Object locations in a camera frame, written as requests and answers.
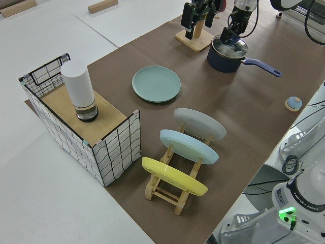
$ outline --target grid pattern basket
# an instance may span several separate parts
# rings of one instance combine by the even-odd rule
[[[63,54],[22,76],[19,81],[55,141],[106,187],[141,156],[140,111],[133,112],[91,146],[41,100],[42,96],[64,83],[60,67],[69,60],[70,56]]]

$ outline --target pot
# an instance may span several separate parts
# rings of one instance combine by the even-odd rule
[[[247,58],[247,52],[248,46],[243,40],[239,39],[230,47],[220,40],[220,35],[215,36],[211,41],[208,53],[208,62],[214,69],[225,73],[235,72],[238,70],[240,64],[245,64],[256,65],[277,77],[282,76],[280,71],[264,62],[257,59]]]

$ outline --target black cable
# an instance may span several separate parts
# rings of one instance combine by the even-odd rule
[[[266,194],[266,193],[271,193],[272,191],[267,191],[267,192],[262,192],[262,193],[245,193],[243,192],[242,194],[243,195],[263,195],[263,194]]]
[[[317,105],[317,104],[320,104],[320,103],[323,103],[323,102],[325,102],[325,100],[323,100],[323,101],[320,101],[320,102],[318,102],[318,103],[309,104],[309,105],[307,105],[307,106],[314,106],[314,105]]]
[[[254,25],[252,31],[251,31],[249,34],[247,34],[247,35],[241,37],[240,35],[234,33],[233,30],[232,30],[231,28],[229,28],[229,26],[230,26],[229,20],[230,20],[230,17],[233,15],[233,13],[236,13],[236,11],[233,12],[233,13],[231,13],[231,14],[228,16],[228,20],[227,20],[228,28],[229,28],[230,32],[231,32],[233,35],[235,35],[236,37],[239,37],[239,38],[245,38],[245,37],[250,36],[250,35],[254,32],[254,30],[255,30],[255,28],[256,28],[256,26],[257,26],[257,22],[258,22],[258,12],[259,12],[259,10],[258,10],[258,2],[259,2],[259,0],[256,0],[256,1],[257,1],[257,6],[256,6],[256,11],[257,11],[257,13],[256,13],[256,21],[255,21],[255,25]]]
[[[293,175],[298,171],[299,168],[299,159],[295,155],[289,155],[286,157],[283,165],[282,165],[282,172],[286,175]]]
[[[282,172],[284,174],[287,175],[293,175],[298,171],[299,168],[299,163],[301,162],[300,165],[300,172],[303,172],[302,166],[303,166],[303,161],[300,161],[300,158],[302,158],[310,149],[312,149],[317,143],[319,143],[321,141],[321,139],[323,139],[325,137],[325,135],[323,135],[318,141],[316,141],[307,151],[305,151],[299,158],[295,155],[289,155],[288,157],[286,157],[283,165],[282,165]]]
[[[260,183],[249,184],[248,187],[263,185],[263,184],[273,183],[273,182],[285,182],[285,181],[288,181],[288,179],[276,179],[276,180],[263,181],[263,182],[260,182]]]
[[[310,116],[312,116],[313,114],[315,114],[315,113],[317,113],[317,112],[319,112],[319,111],[321,111],[322,109],[324,109],[325,108],[325,106],[324,107],[322,107],[322,108],[320,108],[320,109],[318,109],[317,111],[315,111],[315,112],[313,112],[313,113],[311,113],[310,115],[308,115],[308,116],[306,116],[306,117],[304,117],[302,120],[300,120],[298,123],[296,123],[294,126],[292,126],[290,129],[292,129],[292,128],[294,128],[294,127],[296,127],[298,124],[300,124],[302,121],[304,121],[305,119],[307,119],[307,118],[309,118]]]
[[[311,9],[313,8],[314,4],[315,4],[316,0],[313,0],[308,11],[307,11],[307,15],[306,15],[306,18],[305,18],[305,23],[304,23],[304,26],[305,26],[305,32],[307,34],[307,36],[309,37],[310,40],[312,40],[313,42],[319,44],[319,45],[325,45],[324,42],[320,42],[318,40],[316,40],[315,38],[313,38],[309,31],[308,31],[308,19],[309,19],[309,16],[310,16],[310,13],[311,13]]]
[[[323,105],[307,105],[307,107],[324,107],[325,106],[325,104],[323,104]]]
[[[258,185],[255,185],[256,188],[259,188],[262,191],[268,192],[269,190],[263,189],[262,187],[259,187]]]
[[[287,235],[284,235],[283,237],[281,237],[281,238],[277,239],[276,241],[272,242],[271,244],[274,244],[274,243],[276,243],[276,242],[278,242],[278,241],[280,241],[280,240],[286,238],[288,235],[291,234],[291,232],[292,232],[292,230],[290,230],[289,233],[288,233]]]

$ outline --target green plate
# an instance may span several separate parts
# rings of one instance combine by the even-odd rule
[[[162,103],[174,98],[181,89],[181,81],[172,70],[162,66],[147,66],[140,69],[132,79],[136,94],[153,103]]]

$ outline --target wooden board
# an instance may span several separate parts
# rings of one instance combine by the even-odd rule
[[[186,31],[182,30],[175,35],[175,38],[184,43],[186,46],[193,49],[195,52],[201,52],[202,50],[207,48],[210,45],[211,40],[213,39],[213,35],[211,35],[205,30],[202,30],[200,37],[193,37],[192,40],[186,38],[185,33]]]
[[[124,114],[118,111],[97,92],[94,91],[94,94],[99,114],[94,121],[87,123],[77,118],[75,108],[71,103],[67,88],[64,84],[41,97],[41,100],[78,135],[85,139],[91,146],[94,146],[126,119]]]
[[[32,7],[35,7],[36,1],[35,0],[26,0],[21,3],[12,5],[10,7],[1,9],[0,12],[4,18],[7,18],[9,16],[12,16],[14,14],[18,14],[24,10],[30,9]]]
[[[99,12],[101,10],[112,7],[114,5],[117,5],[117,0],[104,0],[104,1],[101,1],[101,2],[99,2],[97,4],[88,6],[88,11],[89,11],[89,13],[94,14],[94,13],[97,13],[97,12]]]

